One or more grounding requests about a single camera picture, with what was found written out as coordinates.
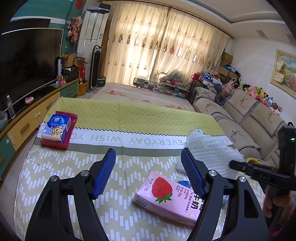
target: teal drawer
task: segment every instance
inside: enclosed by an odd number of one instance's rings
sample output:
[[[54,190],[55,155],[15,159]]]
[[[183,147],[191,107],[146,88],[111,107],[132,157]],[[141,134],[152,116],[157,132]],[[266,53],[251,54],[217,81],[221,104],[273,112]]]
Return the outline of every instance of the teal drawer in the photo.
[[[78,81],[60,90],[61,97],[72,98],[78,94]]]
[[[10,143],[8,136],[5,135],[0,141],[0,177],[14,154],[15,149]]]

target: white standing air conditioner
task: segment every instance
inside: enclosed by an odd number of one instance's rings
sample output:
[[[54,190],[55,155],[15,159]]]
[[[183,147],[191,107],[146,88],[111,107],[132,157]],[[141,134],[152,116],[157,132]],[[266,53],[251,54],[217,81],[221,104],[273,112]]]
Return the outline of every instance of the white standing air conditioner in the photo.
[[[97,81],[97,76],[92,76],[90,79],[90,69],[98,69],[98,66],[92,66],[92,53],[95,45],[101,46],[105,26],[107,23],[109,11],[111,6],[107,4],[100,4],[99,7],[90,7],[85,12],[82,28],[80,31],[77,52],[78,56],[85,57],[85,61],[89,64],[85,68],[85,77],[89,82]]]

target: drawer handle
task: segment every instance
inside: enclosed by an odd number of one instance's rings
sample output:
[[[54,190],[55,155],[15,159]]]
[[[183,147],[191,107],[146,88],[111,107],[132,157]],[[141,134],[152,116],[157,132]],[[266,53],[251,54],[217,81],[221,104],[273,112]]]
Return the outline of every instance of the drawer handle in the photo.
[[[23,133],[26,131],[26,129],[29,128],[29,126],[30,126],[30,124],[27,123],[27,124],[26,124],[26,125],[20,130],[20,133],[23,134]]]
[[[9,136],[9,139],[10,139],[11,143],[14,145],[15,144],[15,141],[14,141],[13,137],[12,136]]]
[[[51,108],[51,106],[52,106],[52,103],[49,104],[49,105],[46,107],[46,110],[49,111],[49,109]]]
[[[39,111],[37,114],[35,114],[35,118],[41,115],[41,112]]]

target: floor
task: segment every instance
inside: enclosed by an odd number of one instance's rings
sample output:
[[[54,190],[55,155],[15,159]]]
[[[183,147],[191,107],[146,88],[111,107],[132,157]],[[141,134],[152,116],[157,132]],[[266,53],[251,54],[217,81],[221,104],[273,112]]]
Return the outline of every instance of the floor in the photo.
[[[77,98],[91,99],[95,95],[96,94],[86,93],[85,95],[78,96]],[[37,131],[38,129],[33,131],[32,134],[17,150],[17,152],[15,153],[8,167],[5,170],[5,176],[3,178],[2,183],[0,183],[0,212],[2,213],[4,219],[13,231],[14,225],[12,219],[12,209],[17,181],[22,168],[22,164],[27,156],[28,151],[34,143]]]

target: ceiling vent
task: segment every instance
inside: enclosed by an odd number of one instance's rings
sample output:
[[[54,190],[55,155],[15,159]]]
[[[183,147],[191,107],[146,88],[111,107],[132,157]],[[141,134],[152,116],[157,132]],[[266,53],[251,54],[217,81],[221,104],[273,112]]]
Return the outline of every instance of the ceiling vent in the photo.
[[[256,30],[256,32],[260,35],[261,38],[268,39],[268,37],[262,30]]]
[[[287,37],[288,37],[290,43],[291,43],[292,45],[296,45],[296,40],[294,39],[293,35],[291,35],[291,34],[286,34],[286,35],[287,35]]]

